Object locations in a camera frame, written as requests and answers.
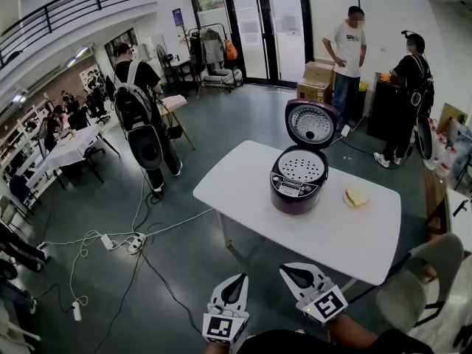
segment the door frame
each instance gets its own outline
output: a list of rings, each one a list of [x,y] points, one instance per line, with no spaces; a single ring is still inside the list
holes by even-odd
[[[266,56],[267,62],[266,66],[268,67],[268,78],[260,79],[247,77],[246,66],[244,63],[243,47],[241,43],[241,37],[239,34],[239,28],[237,26],[236,19],[236,10],[235,3],[233,0],[225,0],[226,3],[226,13],[229,18],[229,27],[231,29],[231,39],[232,43],[235,45],[235,48],[240,58],[239,67],[243,74],[243,80],[245,83],[254,83],[254,84],[263,84],[263,85],[272,85],[272,86],[282,86],[287,88],[296,88],[296,83],[292,81],[284,81],[279,79],[279,69],[277,64],[277,48],[275,44],[275,34],[274,28],[272,27],[271,19],[271,5],[270,0],[257,0],[260,6],[260,17],[261,24],[264,29],[264,38],[263,46],[264,51],[267,54],[273,54],[274,56]],[[313,25],[311,21],[311,10],[310,10],[310,0],[300,0],[302,8],[302,24],[303,24],[303,34],[305,42],[305,63],[314,60],[314,48],[313,48]],[[192,0],[192,5],[195,12],[195,18],[197,25],[200,26],[198,20],[198,7],[196,0]]]

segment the bread slice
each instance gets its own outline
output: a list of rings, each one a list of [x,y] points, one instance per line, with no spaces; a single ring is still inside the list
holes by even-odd
[[[361,190],[361,188],[356,186],[349,187],[346,190],[346,195],[353,203],[354,207],[360,207],[369,201],[368,197],[366,197],[365,193]]]

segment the white t-shirt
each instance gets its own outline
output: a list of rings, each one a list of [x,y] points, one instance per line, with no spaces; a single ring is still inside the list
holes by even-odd
[[[367,45],[364,30],[350,27],[346,21],[343,21],[325,38],[336,44],[336,56],[346,61],[345,67],[336,64],[334,72],[349,77],[360,77],[361,45]]]

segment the ceiling light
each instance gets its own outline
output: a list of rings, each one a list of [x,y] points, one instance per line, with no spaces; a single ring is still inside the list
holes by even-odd
[[[80,58],[83,55],[83,53],[87,51],[88,49],[89,49],[88,47],[84,47],[83,49],[81,49],[80,52],[77,54],[76,58]]]

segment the balcony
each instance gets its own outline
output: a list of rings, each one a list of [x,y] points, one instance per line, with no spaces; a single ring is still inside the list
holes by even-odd
[[[21,56],[33,44],[46,45],[57,37],[58,30],[64,33],[64,28],[74,29],[73,21],[102,10],[112,10],[116,4],[131,0],[54,0],[31,12],[20,21],[9,27],[0,35],[0,69],[8,67],[15,58]],[[40,46],[34,46],[28,51],[33,53]]]

